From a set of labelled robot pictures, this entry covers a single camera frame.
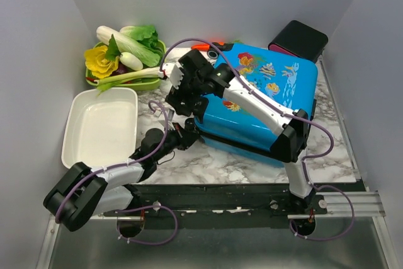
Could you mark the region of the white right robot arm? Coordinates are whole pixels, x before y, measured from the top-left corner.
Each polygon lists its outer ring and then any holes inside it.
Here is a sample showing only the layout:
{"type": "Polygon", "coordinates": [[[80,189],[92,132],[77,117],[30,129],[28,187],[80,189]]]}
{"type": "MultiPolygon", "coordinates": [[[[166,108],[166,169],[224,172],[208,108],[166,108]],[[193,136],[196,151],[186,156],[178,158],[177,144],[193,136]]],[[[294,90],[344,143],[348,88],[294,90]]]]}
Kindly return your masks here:
{"type": "Polygon", "coordinates": [[[261,91],[225,54],[213,66],[191,50],[174,64],[162,64],[159,74],[172,84],[167,103],[178,115],[193,116],[203,139],[257,161],[281,162],[290,184],[291,209],[302,214],[311,208],[313,186],[297,164],[307,145],[311,106],[292,110],[277,102],[276,83],[261,91]]]}

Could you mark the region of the blue fish print suitcase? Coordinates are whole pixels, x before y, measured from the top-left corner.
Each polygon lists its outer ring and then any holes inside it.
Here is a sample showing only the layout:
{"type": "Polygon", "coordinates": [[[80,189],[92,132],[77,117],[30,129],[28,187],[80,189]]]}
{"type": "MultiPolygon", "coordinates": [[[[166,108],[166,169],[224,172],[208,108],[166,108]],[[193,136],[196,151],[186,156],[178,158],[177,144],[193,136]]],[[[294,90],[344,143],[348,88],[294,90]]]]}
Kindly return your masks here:
{"type": "Polygon", "coordinates": [[[306,148],[315,109],[318,71],[309,60],[233,44],[214,65],[219,76],[230,62],[228,88],[208,94],[195,125],[206,144],[256,161],[295,163],[306,148]]]}

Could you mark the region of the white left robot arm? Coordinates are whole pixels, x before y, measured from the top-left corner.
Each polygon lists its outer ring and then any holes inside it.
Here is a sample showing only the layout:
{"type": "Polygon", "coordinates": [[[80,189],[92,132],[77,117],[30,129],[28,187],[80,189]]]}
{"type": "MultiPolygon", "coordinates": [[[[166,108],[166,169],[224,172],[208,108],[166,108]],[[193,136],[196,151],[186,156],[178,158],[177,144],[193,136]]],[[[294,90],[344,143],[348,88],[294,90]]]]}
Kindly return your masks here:
{"type": "Polygon", "coordinates": [[[183,126],[173,123],[158,147],[163,135],[160,129],[149,129],[128,162],[117,168],[105,170],[83,162],[74,164],[44,198],[43,206],[71,232],[84,226],[92,216],[112,210],[134,215],[140,201],[132,185],[150,178],[162,158],[175,150],[187,150],[200,137],[192,118],[186,119],[183,126]]]}

